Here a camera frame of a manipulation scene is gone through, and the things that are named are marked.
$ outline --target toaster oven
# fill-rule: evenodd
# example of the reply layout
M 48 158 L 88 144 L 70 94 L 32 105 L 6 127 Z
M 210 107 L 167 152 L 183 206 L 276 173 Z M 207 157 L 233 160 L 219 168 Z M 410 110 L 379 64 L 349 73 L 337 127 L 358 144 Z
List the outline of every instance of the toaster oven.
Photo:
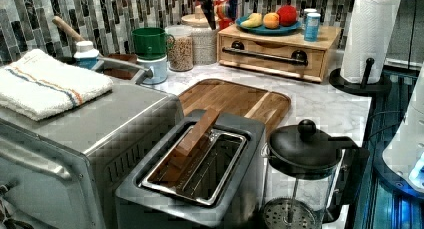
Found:
M 4 200 L 55 228 L 117 228 L 114 191 L 182 118 L 178 97 L 113 79 L 112 92 L 36 122 L 0 108 Z

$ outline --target kitchen counter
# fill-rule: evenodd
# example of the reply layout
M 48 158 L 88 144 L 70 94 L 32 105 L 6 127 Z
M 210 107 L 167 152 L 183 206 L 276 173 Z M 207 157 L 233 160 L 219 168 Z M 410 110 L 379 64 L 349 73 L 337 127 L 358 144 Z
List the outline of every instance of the kitchen counter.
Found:
M 335 89 L 328 83 L 329 74 L 328 72 L 321 84 L 315 84 L 213 64 L 195 66 L 188 72 L 168 71 L 165 82 L 144 86 L 179 95 L 201 80 L 216 78 L 283 93 L 291 98 L 291 108 L 279 126 L 311 119 L 318 129 L 329 135 L 349 136 L 358 145 L 362 145 L 371 98 L 354 96 Z M 266 201 L 281 195 L 291 195 L 293 184 L 294 180 L 289 181 L 289 178 L 271 168 L 266 179 Z M 347 209 L 347 206 L 343 208 L 338 221 L 326 224 L 323 228 L 344 228 Z

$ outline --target paper towel holder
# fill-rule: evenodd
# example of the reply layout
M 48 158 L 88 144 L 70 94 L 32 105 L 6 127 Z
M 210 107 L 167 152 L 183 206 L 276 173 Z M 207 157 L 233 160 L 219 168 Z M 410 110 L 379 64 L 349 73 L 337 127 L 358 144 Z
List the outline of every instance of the paper towel holder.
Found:
M 357 96 L 374 96 L 377 94 L 387 94 L 392 88 L 392 82 L 390 79 L 381 75 L 380 80 L 376 83 L 368 84 L 368 78 L 371 73 L 372 65 L 374 64 L 374 58 L 368 58 L 366 61 L 366 67 L 361 83 L 351 83 L 346 81 L 341 75 L 341 69 L 338 68 L 330 74 L 330 84 L 340 91 L 357 95 Z

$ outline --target toaster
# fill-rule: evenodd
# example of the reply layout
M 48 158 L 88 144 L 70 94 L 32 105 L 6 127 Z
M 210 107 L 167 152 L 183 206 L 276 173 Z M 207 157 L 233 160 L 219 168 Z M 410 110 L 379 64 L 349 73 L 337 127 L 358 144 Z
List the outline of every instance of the toaster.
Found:
M 117 228 L 115 189 L 183 112 L 175 95 L 112 79 L 112 92 L 39 122 L 0 108 L 0 185 L 14 185 L 3 199 L 21 215 Z
M 119 228 L 246 228 L 261 208 L 265 125 L 229 113 L 219 115 L 210 143 L 201 149 L 206 152 L 192 159 L 200 162 L 184 174 L 179 189 L 149 180 L 204 113 L 198 109 L 188 114 L 116 190 Z

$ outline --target white paper towel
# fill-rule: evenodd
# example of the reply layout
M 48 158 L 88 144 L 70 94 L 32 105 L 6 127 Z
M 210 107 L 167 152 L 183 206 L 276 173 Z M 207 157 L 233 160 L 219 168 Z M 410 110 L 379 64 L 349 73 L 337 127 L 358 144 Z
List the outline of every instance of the white paper towel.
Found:
M 360 83 L 374 58 L 368 84 L 380 80 L 400 0 L 355 0 L 340 75 Z

